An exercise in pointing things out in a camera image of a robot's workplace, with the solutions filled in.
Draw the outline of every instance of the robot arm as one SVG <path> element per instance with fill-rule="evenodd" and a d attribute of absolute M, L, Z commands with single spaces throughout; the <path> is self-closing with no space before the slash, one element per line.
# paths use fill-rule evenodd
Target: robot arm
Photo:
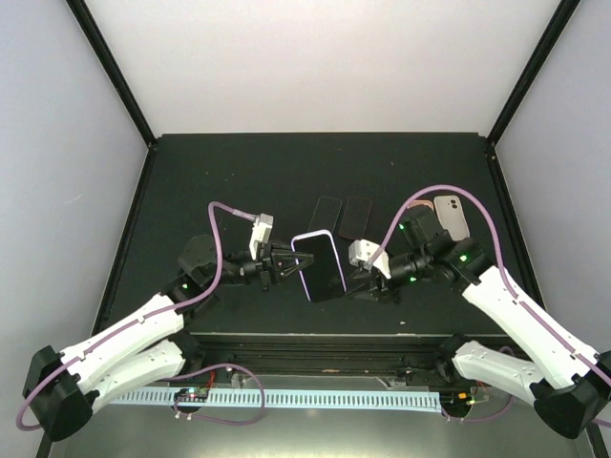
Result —
<path fill-rule="evenodd" d="M 294 253 L 286 244 L 270 242 L 272 222 L 267 215 L 256 217 L 249 250 L 222 258 L 221 284 L 260 281 L 267 291 L 270 284 L 280 283 L 313 263 L 309 254 Z M 60 352 L 47 346 L 34 354 L 23 395 L 29 398 L 40 389 L 30 408 L 52 441 L 77 432 L 118 396 L 203 365 L 198 341 L 183 328 L 217 301 L 209 295 L 197 302 L 215 278 L 214 239 L 207 235 L 192 238 L 179 265 L 179 275 L 127 318 Z M 42 382 L 62 365 L 66 369 L 41 389 Z"/>
<path fill-rule="evenodd" d="M 350 288 L 351 295 L 398 301 L 400 290 L 414 282 L 449 284 L 492 318 L 532 359 L 523 361 L 454 336 L 444 345 L 455 371 L 517 396 L 533 405 L 553 430 L 576 438 L 605 408 L 611 394 L 611 387 L 584 360 L 611 375 L 611 352 L 599 354 L 577 339 L 507 275 L 515 298 L 481 246 L 473 239 L 452 241 L 430 208 L 413 207 L 404 218 L 401 227 L 410 246 L 407 253 L 395 257 L 383 253 L 371 266 L 370 255 L 378 245 L 357 240 L 350 246 L 350 263 L 360 267 L 352 276 L 356 283 Z M 364 270 L 370 271 L 369 277 Z M 570 343 L 574 351 L 567 350 L 552 333 Z"/>

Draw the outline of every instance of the white smartphone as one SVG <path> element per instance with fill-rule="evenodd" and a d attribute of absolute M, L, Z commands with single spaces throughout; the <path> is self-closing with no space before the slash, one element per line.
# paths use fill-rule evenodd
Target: white smartphone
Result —
<path fill-rule="evenodd" d="M 462 211 L 460 198 L 458 196 L 438 196 L 433 202 L 439 222 L 444 229 L 448 229 L 452 240 L 466 239 L 470 235 L 469 226 Z"/>
<path fill-rule="evenodd" d="M 291 246 L 293 251 L 314 255 L 314 262 L 299 273 L 310 302 L 328 301 L 344 296 L 346 281 L 333 236 L 328 230 L 295 236 Z"/>

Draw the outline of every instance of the black tabletop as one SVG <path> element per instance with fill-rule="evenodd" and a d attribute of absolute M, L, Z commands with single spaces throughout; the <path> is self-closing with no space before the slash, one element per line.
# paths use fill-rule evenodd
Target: black tabletop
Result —
<path fill-rule="evenodd" d="M 412 193 L 438 183 L 461 186 L 489 209 L 507 267 L 521 282 L 484 146 L 476 134 L 164 135 L 105 324 L 138 309 L 175 276 L 184 244 L 196 234 L 210 233 L 211 200 L 273 215 L 272 238 L 290 241 L 306 232 L 320 196 L 344 202 L 350 196 L 370 198 L 366 238 L 380 242 Z M 483 217 L 465 199 L 463 206 L 472 237 L 492 255 Z M 248 221 L 219 212 L 218 222 L 223 251 L 247 249 Z M 337 234 L 335 241 L 349 273 L 349 241 Z M 399 253 L 404 247 L 397 234 L 389 250 Z M 224 287 L 218 294 L 221 302 L 190 326 L 192 332 L 501 333 L 492 320 L 442 285 L 414 284 L 404 289 L 398 305 L 347 298 L 311 303 L 298 276 L 269 293 L 253 284 Z"/>

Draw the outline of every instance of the white wall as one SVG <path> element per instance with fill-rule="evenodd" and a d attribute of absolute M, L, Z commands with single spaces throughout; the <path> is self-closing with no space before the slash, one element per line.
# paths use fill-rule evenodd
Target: white wall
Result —
<path fill-rule="evenodd" d="M 0 2 L 0 66 L 0 456 L 25 457 L 30 358 L 91 331 L 146 149 L 66 2 Z"/>
<path fill-rule="evenodd" d="M 611 349 L 609 17 L 611 3 L 581 2 L 498 147 L 546 304 L 599 351 Z"/>
<path fill-rule="evenodd" d="M 558 0 L 89 0 L 156 135 L 486 135 Z"/>

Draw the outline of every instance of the smartphone screen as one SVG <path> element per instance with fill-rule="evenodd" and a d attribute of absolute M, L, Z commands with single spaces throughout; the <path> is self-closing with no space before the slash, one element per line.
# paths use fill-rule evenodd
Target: smartphone screen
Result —
<path fill-rule="evenodd" d="M 340 237 L 349 240 L 362 239 L 365 236 L 370 211 L 370 198 L 349 197 L 340 224 Z"/>
<path fill-rule="evenodd" d="M 330 232 L 303 234 L 295 237 L 291 245 L 294 251 L 314 255 L 314 262 L 299 273 L 310 302 L 328 301 L 344 295 L 346 284 Z"/>

